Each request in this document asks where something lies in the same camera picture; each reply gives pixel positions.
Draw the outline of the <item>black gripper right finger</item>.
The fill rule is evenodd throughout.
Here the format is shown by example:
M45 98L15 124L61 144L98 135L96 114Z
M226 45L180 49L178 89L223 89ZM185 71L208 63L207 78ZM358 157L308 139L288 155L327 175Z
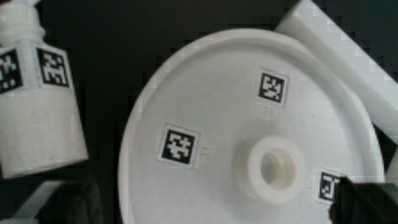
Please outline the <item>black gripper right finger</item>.
M343 177L329 208L333 224L398 224L398 185Z

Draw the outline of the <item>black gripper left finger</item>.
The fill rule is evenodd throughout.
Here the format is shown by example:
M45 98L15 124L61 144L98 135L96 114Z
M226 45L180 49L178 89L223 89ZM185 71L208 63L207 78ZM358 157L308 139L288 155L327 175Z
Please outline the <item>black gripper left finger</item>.
M47 181L11 216L11 224L105 224L95 180Z

